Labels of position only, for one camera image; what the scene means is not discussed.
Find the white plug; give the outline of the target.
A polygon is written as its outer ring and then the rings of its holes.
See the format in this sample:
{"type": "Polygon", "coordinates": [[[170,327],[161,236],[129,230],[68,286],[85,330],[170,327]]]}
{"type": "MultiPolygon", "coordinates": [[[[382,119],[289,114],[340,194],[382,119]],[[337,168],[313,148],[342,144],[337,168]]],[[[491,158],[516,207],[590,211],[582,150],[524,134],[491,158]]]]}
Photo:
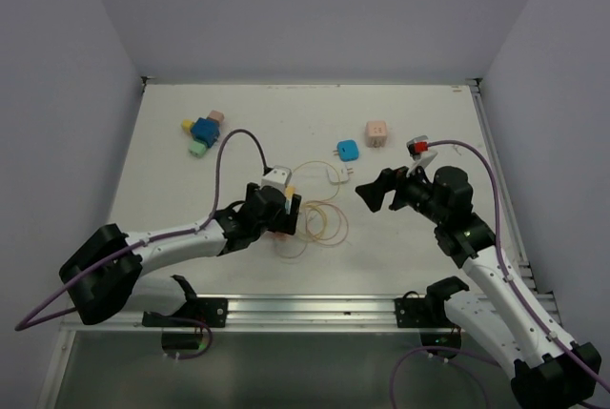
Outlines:
{"type": "Polygon", "coordinates": [[[329,183],[334,186],[339,186],[350,181],[354,170],[345,164],[329,164],[326,166],[326,173],[329,183]]]}

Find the green plug on blue cube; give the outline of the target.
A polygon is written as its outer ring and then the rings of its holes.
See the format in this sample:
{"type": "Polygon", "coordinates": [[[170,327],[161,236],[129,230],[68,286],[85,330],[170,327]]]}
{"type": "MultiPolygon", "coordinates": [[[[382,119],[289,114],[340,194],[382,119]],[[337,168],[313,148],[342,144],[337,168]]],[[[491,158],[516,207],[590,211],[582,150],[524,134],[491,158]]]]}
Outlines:
{"type": "Polygon", "coordinates": [[[206,154],[208,149],[209,147],[205,143],[193,140],[188,147],[188,152],[196,158],[201,158],[206,154]]]}

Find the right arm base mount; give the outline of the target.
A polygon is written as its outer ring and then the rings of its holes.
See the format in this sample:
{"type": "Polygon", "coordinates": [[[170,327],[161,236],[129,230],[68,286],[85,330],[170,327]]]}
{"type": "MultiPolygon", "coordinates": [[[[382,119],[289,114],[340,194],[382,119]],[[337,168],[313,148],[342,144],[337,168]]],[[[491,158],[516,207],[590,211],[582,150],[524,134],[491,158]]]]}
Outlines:
{"type": "Polygon", "coordinates": [[[445,314],[444,302],[470,287],[457,276],[450,276],[429,285],[424,297],[409,291],[394,299],[396,326],[398,328],[439,329],[452,328],[445,314]]]}

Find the yellow plug on blue cube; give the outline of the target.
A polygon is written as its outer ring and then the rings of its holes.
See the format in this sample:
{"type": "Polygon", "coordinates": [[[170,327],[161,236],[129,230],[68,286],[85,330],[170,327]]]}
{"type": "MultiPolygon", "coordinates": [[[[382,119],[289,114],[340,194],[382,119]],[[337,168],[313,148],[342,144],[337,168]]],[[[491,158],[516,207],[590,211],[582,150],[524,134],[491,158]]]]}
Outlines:
{"type": "Polygon", "coordinates": [[[194,122],[192,120],[185,119],[181,122],[181,128],[185,133],[190,133],[194,122]]]}

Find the yellow plug with cable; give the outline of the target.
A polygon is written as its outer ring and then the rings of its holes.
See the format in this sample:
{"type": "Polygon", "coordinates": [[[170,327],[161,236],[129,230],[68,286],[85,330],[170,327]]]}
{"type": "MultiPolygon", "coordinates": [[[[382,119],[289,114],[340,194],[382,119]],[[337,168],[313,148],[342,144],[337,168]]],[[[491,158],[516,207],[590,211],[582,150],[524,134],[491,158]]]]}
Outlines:
{"type": "Polygon", "coordinates": [[[293,196],[295,194],[295,187],[293,185],[289,185],[285,189],[285,198],[286,198],[286,211],[289,213],[292,209],[292,201],[293,196]]]}

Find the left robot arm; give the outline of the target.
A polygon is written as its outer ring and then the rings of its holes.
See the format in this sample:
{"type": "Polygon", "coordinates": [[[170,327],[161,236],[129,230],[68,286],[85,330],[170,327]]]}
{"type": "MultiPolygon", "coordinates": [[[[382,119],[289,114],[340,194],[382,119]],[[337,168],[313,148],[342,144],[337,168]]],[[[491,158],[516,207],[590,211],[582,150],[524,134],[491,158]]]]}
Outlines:
{"type": "Polygon", "coordinates": [[[250,183],[246,197],[195,222],[161,232],[124,233],[116,224],[96,230],[59,270],[85,325],[119,313],[142,276],[199,257],[242,251],[266,233],[294,235],[301,196],[250,183]]]}

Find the aluminium right rail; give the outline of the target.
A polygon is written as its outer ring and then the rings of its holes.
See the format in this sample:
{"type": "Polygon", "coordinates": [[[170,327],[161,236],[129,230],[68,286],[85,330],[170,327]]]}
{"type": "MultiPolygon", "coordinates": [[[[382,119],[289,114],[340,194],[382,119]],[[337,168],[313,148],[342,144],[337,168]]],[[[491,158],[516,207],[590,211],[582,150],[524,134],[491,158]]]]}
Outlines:
{"type": "Polygon", "coordinates": [[[509,194],[503,170],[498,157],[497,147],[492,136],[491,127],[488,122],[488,118],[483,106],[482,94],[481,94],[481,78],[467,78],[465,81],[466,86],[470,90],[472,95],[474,107],[478,116],[478,122],[481,128],[482,137],[488,154],[489,162],[496,176],[498,183],[499,201],[502,209],[502,217],[507,226],[507,233],[510,236],[511,252],[517,258],[519,266],[523,266],[528,270],[526,275],[526,281],[533,283],[532,289],[536,295],[541,297],[549,297],[553,301],[556,301],[555,294],[553,291],[540,289],[538,280],[536,279],[536,273],[534,272],[531,262],[526,254],[523,240],[521,237],[519,225],[517,223],[517,217],[514,211],[513,202],[509,194]]]}

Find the pink cube socket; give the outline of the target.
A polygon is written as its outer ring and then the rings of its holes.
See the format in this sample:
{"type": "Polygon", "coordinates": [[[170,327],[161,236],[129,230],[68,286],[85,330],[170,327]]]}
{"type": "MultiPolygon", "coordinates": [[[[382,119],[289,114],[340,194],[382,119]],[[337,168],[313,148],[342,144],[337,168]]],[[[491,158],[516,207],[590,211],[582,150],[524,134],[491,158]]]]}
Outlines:
{"type": "Polygon", "coordinates": [[[366,146],[380,148],[386,145],[388,139],[387,124],[383,120],[371,120],[365,125],[366,146]]]}

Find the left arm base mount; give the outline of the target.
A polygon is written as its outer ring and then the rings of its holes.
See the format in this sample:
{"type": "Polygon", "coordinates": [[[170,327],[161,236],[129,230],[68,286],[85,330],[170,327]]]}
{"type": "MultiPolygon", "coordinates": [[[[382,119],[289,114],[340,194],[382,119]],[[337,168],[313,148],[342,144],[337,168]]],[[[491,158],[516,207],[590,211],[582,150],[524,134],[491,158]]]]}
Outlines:
{"type": "Polygon", "coordinates": [[[159,310],[145,311],[142,317],[144,327],[187,327],[205,323],[211,328],[224,328],[229,313],[229,300],[225,297],[201,297],[190,282],[180,275],[171,276],[170,287],[179,288],[173,297],[175,308],[167,314],[159,310]]]}

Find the dark blue cube socket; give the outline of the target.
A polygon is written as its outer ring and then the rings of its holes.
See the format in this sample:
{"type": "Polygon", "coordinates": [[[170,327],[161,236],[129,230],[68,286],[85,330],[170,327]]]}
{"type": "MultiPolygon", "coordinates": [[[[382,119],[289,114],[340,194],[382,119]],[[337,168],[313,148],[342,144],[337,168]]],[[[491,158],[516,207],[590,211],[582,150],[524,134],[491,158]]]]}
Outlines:
{"type": "Polygon", "coordinates": [[[220,135],[219,124],[209,118],[198,118],[191,127],[191,135],[193,139],[211,146],[220,135]]]}

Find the aluminium front rail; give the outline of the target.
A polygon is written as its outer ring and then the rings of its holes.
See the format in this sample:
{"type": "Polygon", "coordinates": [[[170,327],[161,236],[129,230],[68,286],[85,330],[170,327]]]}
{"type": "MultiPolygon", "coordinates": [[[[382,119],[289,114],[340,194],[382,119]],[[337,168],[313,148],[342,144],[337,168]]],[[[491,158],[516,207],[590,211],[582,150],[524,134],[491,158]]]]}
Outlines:
{"type": "MultiPolygon", "coordinates": [[[[395,299],[402,295],[203,295],[224,298],[214,314],[216,333],[407,333],[397,328],[395,299]]],[[[145,326],[143,314],[127,311],[87,326],[77,314],[64,317],[60,329],[72,332],[172,332],[193,334],[195,326],[145,326]]]]}

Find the light blue plug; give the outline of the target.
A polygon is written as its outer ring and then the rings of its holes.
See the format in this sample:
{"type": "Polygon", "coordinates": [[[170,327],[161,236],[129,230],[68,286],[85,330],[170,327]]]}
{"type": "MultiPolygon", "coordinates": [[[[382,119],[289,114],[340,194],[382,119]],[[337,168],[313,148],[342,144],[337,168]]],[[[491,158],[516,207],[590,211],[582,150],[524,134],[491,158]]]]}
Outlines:
{"type": "Polygon", "coordinates": [[[336,144],[334,154],[342,162],[351,162],[359,159],[359,148],[353,139],[341,140],[336,144]]]}

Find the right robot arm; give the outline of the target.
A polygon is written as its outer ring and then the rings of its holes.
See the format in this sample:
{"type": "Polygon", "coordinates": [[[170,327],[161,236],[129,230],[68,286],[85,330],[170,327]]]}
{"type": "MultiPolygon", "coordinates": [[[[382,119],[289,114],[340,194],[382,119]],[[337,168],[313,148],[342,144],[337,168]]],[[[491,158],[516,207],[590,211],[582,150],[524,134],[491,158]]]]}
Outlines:
{"type": "Polygon", "coordinates": [[[466,172],[445,166],[429,178],[421,167],[385,169],[356,193],[372,212],[393,193],[391,210],[409,206],[435,224],[438,247],[491,305],[478,306],[467,284],[452,276],[428,287],[424,313],[435,325],[450,322],[468,332],[506,373],[520,407],[570,408],[593,396],[600,353],[573,339],[510,266],[496,235],[473,210],[466,172]]]}

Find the aluminium rail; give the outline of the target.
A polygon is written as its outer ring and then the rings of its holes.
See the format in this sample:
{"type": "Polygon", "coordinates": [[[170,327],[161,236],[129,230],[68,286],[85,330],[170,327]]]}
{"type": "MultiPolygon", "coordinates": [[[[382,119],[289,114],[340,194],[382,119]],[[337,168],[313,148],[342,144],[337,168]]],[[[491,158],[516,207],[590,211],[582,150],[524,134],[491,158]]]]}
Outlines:
{"type": "Polygon", "coordinates": [[[498,183],[499,201],[502,209],[502,217],[507,226],[507,233],[510,236],[511,252],[517,258],[519,266],[523,266],[528,270],[526,275],[526,281],[533,283],[532,289],[536,295],[541,297],[549,297],[553,301],[556,301],[555,294],[553,291],[540,289],[538,280],[536,279],[536,273],[534,272],[531,262],[526,254],[523,240],[521,237],[519,225],[517,223],[517,217],[514,211],[513,202],[509,194],[503,170],[498,157],[497,147],[492,136],[491,127],[488,122],[488,118],[483,106],[482,94],[481,94],[481,78],[467,78],[465,81],[466,86],[470,90],[472,95],[474,107],[478,116],[478,122],[481,128],[482,137],[488,154],[489,162],[496,176],[498,183]]]}
{"type": "MultiPolygon", "coordinates": [[[[402,295],[203,295],[224,298],[214,314],[216,333],[407,333],[397,328],[395,299],[402,295]]],[[[143,314],[127,311],[87,326],[77,314],[64,317],[60,329],[72,332],[172,332],[193,334],[195,326],[145,326],[143,314]]]]}

